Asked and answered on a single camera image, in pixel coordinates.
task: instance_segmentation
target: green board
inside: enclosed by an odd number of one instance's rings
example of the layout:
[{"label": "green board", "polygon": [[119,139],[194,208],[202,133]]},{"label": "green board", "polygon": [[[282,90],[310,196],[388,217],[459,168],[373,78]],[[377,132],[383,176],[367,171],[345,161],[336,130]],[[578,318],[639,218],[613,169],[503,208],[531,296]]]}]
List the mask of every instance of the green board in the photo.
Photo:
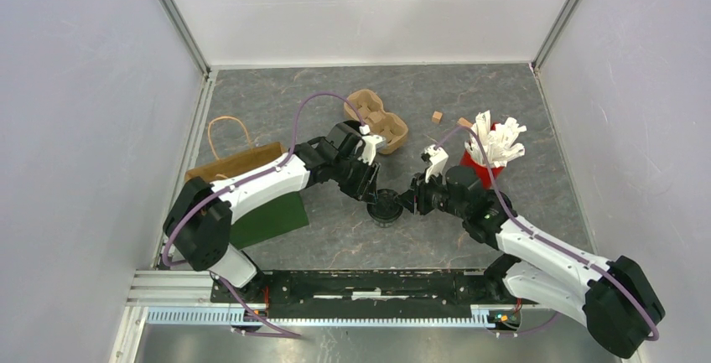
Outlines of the green board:
[{"label": "green board", "polygon": [[308,224],[301,195],[289,193],[251,210],[235,222],[230,243],[239,250]]}]

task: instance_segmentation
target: metal profile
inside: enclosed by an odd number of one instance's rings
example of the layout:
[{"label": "metal profile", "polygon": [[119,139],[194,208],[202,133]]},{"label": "metal profile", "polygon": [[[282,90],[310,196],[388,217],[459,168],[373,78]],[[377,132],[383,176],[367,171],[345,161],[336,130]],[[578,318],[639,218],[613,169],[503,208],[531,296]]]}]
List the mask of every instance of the metal profile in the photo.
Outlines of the metal profile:
[{"label": "metal profile", "polygon": [[[180,160],[180,166],[178,167],[178,172],[175,176],[176,179],[173,186],[173,193],[170,195],[170,204],[165,206],[163,216],[166,216],[168,214],[168,208],[170,208],[170,206],[178,198],[178,194],[183,188],[183,177],[185,177],[185,172],[195,166],[195,161],[198,158],[198,152],[200,150],[200,142],[202,140],[203,128],[205,127],[205,122],[207,121],[207,112],[210,110],[212,92],[215,89],[215,80],[217,79],[217,72],[218,71],[210,72],[202,85],[200,97],[198,97],[198,100],[195,104],[195,112],[193,113],[193,118],[191,120],[190,130],[188,131],[188,135],[185,140],[185,149],[183,151],[183,157]],[[158,237],[156,238],[154,246],[154,250],[156,252],[153,256],[153,267],[156,267],[158,265],[160,252],[163,249],[163,239],[163,231],[158,228]]]},{"label": "metal profile", "polygon": [[204,75],[208,75],[210,73],[210,65],[207,63],[205,57],[202,55],[202,52],[200,51],[197,42],[195,42],[195,38],[190,33],[190,29],[188,29],[187,23],[185,23],[183,16],[178,10],[178,6],[175,5],[175,1],[159,1],[163,6],[163,9],[165,9],[165,12],[168,14],[170,22],[173,23],[173,26],[175,26],[175,29],[178,31],[180,38],[185,43],[185,46],[188,47],[188,51],[190,52],[190,56],[193,58],[195,65],[198,67],[198,69],[200,69],[200,71],[202,71]]},{"label": "metal profile", "polygon": [[[495,328],[486,319],[488,309],[472,307],[471,318],[441,319],[269,319],[276,325],[298,327],[439,327],[439,328]],[[233,307],[151,307],[146,324],[170,325],[234,325],[261,326],[247,319],[245,310]]]},{"label": "metal profile", "polygon": [[537,73],[537,71],[546,61],[546,58],[550,54],[553,45],[556,43],[558,37],[563,32],[565,25],[568,23],[570,16],[573,14],[573,11],[578,6],[579,1],[580,0],[565,0],[563,8],[561,9],[560,13],[558,14],[558,17],[553,23],[551,30],[548,32],[548,36],[546,36],[546,39],[543,40],[543,45],[541,46],[540,50],[538,50],[536,58],[533,59],[533,62],[531,63],[531,67],[534,69],[535,73]]},{"label": "metal profile", "polygon": [[127,306],[209,306],[212,279],[207,272],[136,271]]},{"label": "metal profile", "polygon": [[123,310],[118,335],[109,356],[110,363],[133,363],[136,360],[147,317],[147,307],[126,307]]}]

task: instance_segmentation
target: gray marble floor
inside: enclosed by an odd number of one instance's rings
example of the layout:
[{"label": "gray marble floor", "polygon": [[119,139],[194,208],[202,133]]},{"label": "gray marble floor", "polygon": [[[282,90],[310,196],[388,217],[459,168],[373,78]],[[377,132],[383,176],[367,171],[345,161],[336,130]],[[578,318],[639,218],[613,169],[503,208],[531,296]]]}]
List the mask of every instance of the gray marble floor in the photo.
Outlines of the gray marble floor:
[{"label": "gray marble floor", "polygon": [[[293,114],[299,102],[315,91],[344,96],[369,88],[388,111],[409,126],[409,138],[395,153],[379,155],[380,188],[404,191],[410,178],[423,171],[422,150],[440,139],[459,117],[474,119],[491,110],[492,118],[511,116],[528,127],[520,137],[526,156],[501,173],[502,189],[528,220],[568,243],[589,250],[579,208],[563,165],[555,133],[536,82],[527,65],[407,65],[316,69],[223,70],[217,76],[208,121],[239,117],[258,144],[290,143]],[[437,125],[434,111],[444,114]],[[298,141],[326,135],[343,120],[342,103],[316,98],[298,122]],[[247,149],[238,124],[218,122],[213,140],[220,155]],[[449,165],[459,162],[465,135],[450,141]],[[206,135],[198,165],[213,156]],[[262,269],[485,267],[499,255],[472,239],[461,221],[434,211],[427,216],[407,212],[394,226],[376,226],[360,204],[339,192],[334,183],[302,191],[310,226],[248,247]]]}]

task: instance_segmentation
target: cardboard egg carton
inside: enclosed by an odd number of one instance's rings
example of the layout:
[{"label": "cardboard egg carton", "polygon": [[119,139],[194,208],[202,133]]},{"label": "cardboard egg carton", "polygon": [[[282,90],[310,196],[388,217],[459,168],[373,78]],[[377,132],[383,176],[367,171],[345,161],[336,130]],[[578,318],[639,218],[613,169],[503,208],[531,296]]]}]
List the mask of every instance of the cardboard egg carton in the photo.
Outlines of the cardboard egg carton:
[{"label": "cardboard egg carton", "polygon": [[[387,140],[387,146],[379,150],[379,153],[388,155],[405,143],[409,131],[407,124],[395,113],[385,111],[382,99],[374,91],[362,89],[353,92],[348,96],[348,100],[358,108],[371,132],[382,135]],[[358,120],[356,113],[346,103],[343,104],[343,112],[346,118]]]}]

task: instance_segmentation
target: gray floor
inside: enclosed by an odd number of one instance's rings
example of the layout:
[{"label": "gray floor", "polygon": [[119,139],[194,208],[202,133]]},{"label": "gray floor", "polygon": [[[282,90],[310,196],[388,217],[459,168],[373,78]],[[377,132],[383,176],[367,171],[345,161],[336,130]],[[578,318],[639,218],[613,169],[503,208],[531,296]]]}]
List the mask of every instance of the gray floor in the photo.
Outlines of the gray floor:
[{"label": "gray floor", "polygon": [[[536,326],[549,312],[525,312]],[[585,327],[562,317],[537,334],[497,339],[483,329],[291,328],[301,340],[241,337],[229,328],[147,325],[136,362],[542,362],[614,363]]]},{"label": "gray floor", "polygon": [[[223,70],[210,104],[208,121],[231,115],[247,125],[258,144],[280,141],[288,146],[298,103],[315,91],[349,95],[369,88],[388,111],[409,126],[409,138],[395,153],[379,156],[379,187],[404,191],[423,171],[422,150],[440,139],[459,117],[474,119],[491,109],[492,118],[511,116],[528,127],[520,137],[527,154],[501,174],[503,190],[514,207],[535,225],[562,240],[590,249],[573,197],[554,131],[527,65],[408,65],[318,69]],[[444,113],[441,124],[430,121]],[[311,101],[298,125],[298,140],[325,135],[343,120],[342,103],[333,98]],[[213,140],[220,155],[248,148],[234,122],[218,122]],[[445,149],[449,165],[459,162],[462,134]],[[198,165],[213,156],[206,135]],[[262,269],[485,267],[499,255],[473,241],[461,221],[442,213],[403,214],[393,227],[371,222],[363,204],[351,200],[333,183],[302,191],[310,226],[248,247]]]}]

